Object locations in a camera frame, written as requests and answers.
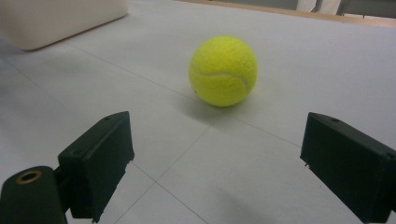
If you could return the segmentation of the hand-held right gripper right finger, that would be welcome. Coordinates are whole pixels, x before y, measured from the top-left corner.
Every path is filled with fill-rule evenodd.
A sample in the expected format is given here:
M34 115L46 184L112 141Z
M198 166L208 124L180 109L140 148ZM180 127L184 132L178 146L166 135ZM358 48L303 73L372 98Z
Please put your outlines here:
M385 223L396 212L396 150L310 112L301 159L362 223Z

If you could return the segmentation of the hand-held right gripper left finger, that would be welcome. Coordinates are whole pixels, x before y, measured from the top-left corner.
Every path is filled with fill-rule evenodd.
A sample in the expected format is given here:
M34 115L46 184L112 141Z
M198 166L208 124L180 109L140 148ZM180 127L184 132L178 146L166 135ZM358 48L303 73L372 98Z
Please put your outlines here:
M133 159L127 111L100 119L61 152L60 171L71 183L72 216L99 221Z

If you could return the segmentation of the white plastic storage bin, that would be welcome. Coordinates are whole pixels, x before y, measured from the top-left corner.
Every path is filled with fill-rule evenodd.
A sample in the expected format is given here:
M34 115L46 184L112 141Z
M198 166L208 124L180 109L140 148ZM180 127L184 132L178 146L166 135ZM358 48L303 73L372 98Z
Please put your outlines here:
M0 0L0 36L39 49L128 13L128 0Z

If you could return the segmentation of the yellow tennis ball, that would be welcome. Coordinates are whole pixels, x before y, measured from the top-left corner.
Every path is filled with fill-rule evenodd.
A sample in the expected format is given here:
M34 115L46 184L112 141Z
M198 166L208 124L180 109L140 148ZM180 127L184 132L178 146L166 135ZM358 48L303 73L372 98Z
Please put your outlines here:
M258 63L251 47L227 35L203 42L189 65L190 84L200 99L214 106L242 102L253 90Z

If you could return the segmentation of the white metal desk frame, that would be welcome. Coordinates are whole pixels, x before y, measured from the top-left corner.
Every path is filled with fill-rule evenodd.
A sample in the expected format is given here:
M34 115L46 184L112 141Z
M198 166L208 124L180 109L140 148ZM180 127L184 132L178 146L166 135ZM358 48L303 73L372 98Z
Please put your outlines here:
M297 11L335 15L341 0L298 0Z

